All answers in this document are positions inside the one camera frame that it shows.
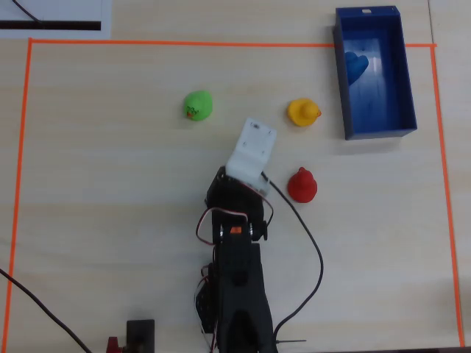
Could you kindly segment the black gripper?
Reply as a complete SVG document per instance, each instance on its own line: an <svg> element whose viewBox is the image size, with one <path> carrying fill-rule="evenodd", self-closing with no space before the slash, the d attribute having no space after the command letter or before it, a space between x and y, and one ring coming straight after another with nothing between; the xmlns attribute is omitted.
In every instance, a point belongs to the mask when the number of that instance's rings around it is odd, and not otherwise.
<svg viewBox="0 0 471 353"><path fill-rule="evenodd" d="M216 172L205 198L205 204L208 207L220 207L246 213L249 220L255 222L264 220L264 203L271 210L266 222L270 225L273 219L273 206L266 200L266 197L251 186L228 176L224 166Z"/></svg>

